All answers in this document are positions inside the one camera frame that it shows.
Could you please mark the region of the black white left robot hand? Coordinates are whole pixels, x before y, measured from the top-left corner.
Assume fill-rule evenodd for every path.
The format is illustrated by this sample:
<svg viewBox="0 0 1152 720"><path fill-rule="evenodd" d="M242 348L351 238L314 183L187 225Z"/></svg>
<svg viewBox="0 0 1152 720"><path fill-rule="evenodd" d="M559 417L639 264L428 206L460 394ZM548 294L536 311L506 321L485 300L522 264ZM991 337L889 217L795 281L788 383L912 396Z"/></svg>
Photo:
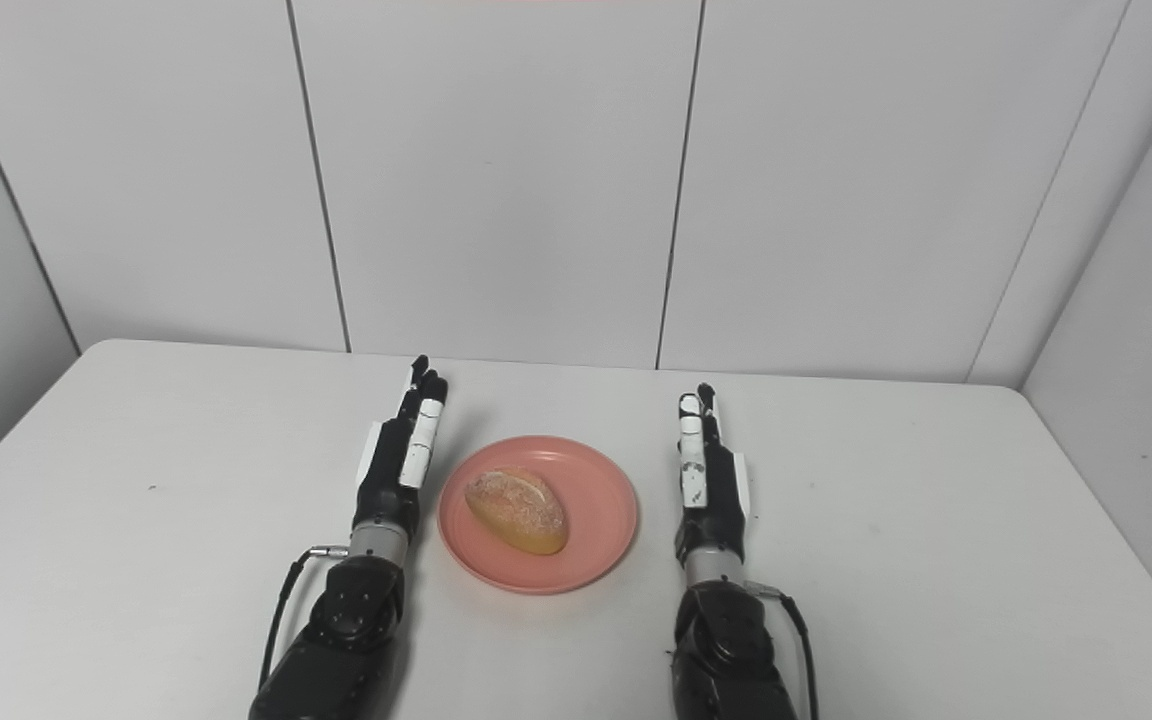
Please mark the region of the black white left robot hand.
<svg viewBox="0 0 1152 720"><path fill-rule="evenodd" d="M442 420L449 382L426 355L408 370L397 414L382 420L367 439L355 493L351 529L379 525L419 532L420 488L433 460L435 430Z"/></svg>

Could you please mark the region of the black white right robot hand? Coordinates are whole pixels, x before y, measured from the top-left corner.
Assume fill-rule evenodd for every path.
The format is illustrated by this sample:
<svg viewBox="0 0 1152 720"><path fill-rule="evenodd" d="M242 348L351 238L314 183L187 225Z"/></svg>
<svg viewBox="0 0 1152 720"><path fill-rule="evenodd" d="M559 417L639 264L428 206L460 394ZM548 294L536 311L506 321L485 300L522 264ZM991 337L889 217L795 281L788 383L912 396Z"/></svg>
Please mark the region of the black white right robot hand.
<svg viewBox="0 0 1152 720"><path fill-rule="evenodd" d="M679 400L679 488L682 518L675 536L680 562L713 548L745 559L750 510L744 456L723 445L717 389L708 382Z"/></svg>

